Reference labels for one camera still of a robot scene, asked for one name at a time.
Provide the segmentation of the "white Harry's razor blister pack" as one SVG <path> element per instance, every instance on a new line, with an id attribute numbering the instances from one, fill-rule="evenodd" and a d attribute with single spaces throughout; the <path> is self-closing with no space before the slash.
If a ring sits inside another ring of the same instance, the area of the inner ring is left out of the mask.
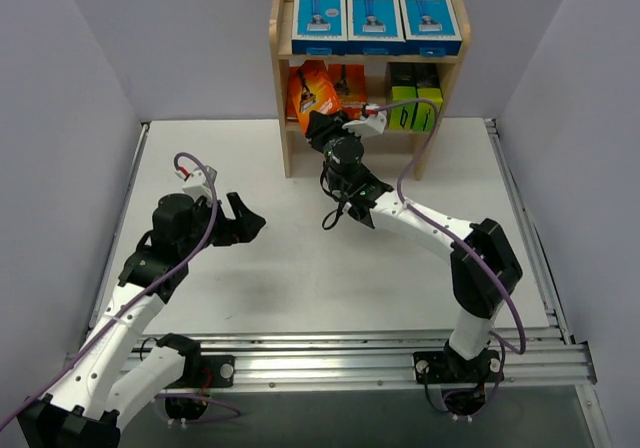
<path id="1" fill-rule="evenodd" d="M 293 54 L 343 56 L 347 41 L 346 0 L 293 1 Z"/>

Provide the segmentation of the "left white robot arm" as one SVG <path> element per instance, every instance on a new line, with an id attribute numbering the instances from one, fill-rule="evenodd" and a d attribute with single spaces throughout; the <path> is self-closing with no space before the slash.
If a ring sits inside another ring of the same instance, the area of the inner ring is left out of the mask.
<path id="1" fill-rule="evenodd" d="M 236 192 L 232 217 L 206 196 L 162 197 L 152 227 L 126 259 L 110 301 L 71 368 L 17 416 L 31 447 L 115 447 L 131 419 L 166 388 L 211 386 L 214 368 L 198 341 L 160 337 L 127 374 L 120 370 L 147 325 L 189 273 L 187 258 L 209 246 L 253 241 L 266 220 Z"/>

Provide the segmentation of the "orange razor pack top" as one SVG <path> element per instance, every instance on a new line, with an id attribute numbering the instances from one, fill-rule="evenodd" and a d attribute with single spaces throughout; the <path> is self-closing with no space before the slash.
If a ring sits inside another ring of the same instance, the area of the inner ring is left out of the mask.
<path id="1" fill-rule="evenodd" d="M 298 66 L 290 66 L 289 67 L 289 75 L 287 80 L 287 99 L 286 99 L 286 109 L 285 115 L 287 121 L 297 122 L 297 111 L 294 106 L 293 100 L 293 88 L 295 87 L 294 79 L 298 76 Z"/>

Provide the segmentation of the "blue Harry's razor box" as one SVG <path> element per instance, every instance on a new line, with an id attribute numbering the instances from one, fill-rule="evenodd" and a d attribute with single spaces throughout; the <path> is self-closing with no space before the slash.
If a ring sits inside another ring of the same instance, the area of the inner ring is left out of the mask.
<path id="1" fill-rule="evenodd" d="M 347 0 L 349 55 L 398 56 L 405 52 L 399 0 Z"/>
<path id="2" fill-rule="evenodd" d="M 457 56 L 462 36 L 451 0 L 399 0 L 405 53 L 423 57 Z"/>

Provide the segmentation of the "orange razor pack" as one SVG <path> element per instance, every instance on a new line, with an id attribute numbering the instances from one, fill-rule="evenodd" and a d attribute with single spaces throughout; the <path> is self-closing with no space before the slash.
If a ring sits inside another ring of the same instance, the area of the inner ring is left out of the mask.
<path id="1" fill-rule="evenodd" d="M 365 67 L 359 64 L 329 64 L 328 74 L 349 118 L 359 119 L 367 102 Z"/>
<path id="2" fill-rule="evenodd" d="M 298 66 L 290 66 L 289 67 L 289 75 L 287 80 L 287 99 L 286 99 L 286 109 L 285 115 L 287 121 L 297 122 L 297 111 L 294 106 L 293 100 L 293 88 L 295 87 L 294 79 L 298 76 Z"/>
<path id="3" fill-rule="evenodd" d="M 293 100 L 302 133 L 306 132 L 312 111 L 332 114 L 343 110 L 323 61 L 307 60 L 298 66 L 294 83 Z"/>

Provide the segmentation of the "orange razor pack front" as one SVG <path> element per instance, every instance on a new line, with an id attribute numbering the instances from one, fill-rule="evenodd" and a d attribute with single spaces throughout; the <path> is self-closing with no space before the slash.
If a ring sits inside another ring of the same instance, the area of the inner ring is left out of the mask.
<path id="1" fill-rule="evenodd" d="M 349 118 L 359 119 L 367 102 L 365 67 L 359 64 L 329 64 L 328 74 Z"/>

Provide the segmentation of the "black green Gillette box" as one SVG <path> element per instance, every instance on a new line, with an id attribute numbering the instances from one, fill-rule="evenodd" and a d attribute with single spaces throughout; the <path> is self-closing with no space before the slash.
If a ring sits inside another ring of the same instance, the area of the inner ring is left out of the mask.
<path id="1" fill-rule="evenodd" d="M 440 80 L 435 64 L 414 64 L 414 81 L 416 97 L 425 98 L 432 104 L 419 102 L 416 105 L 412 130 L 418 133 L 432 131 L 443 103 Z"/>
<path id="2" fill-rule="evenodd" d="M 417 97 L 413 65 L 388 63 L 386 69 L 386 103 L 388 105 Z M 387 112 L 388 128 L 393 131 L 410 131 L 416 104 L 406 104 Z"/>

